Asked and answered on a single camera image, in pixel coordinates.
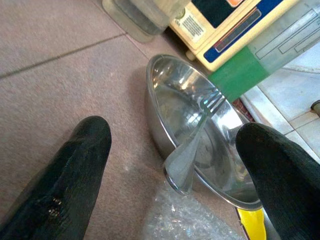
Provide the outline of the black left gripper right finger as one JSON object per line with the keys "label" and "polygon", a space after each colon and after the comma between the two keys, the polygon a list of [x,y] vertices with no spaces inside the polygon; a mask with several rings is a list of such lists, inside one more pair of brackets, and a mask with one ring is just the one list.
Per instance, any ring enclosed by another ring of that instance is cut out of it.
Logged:
{"label": "black left gripper right finger", "polygon": [[236,150],[273,227],[283,240],[320,238],[320,164],[267,125],[249,122]]}

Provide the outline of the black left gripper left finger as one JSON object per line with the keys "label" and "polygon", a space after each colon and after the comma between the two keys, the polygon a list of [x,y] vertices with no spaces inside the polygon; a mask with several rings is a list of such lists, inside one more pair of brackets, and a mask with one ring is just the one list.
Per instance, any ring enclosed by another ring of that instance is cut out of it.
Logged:
{"label": "black left gripper left finger", "polygon": [[112,145],[108,122],[84,118],[18,197],[0,226],[3,240],[81,240]]}

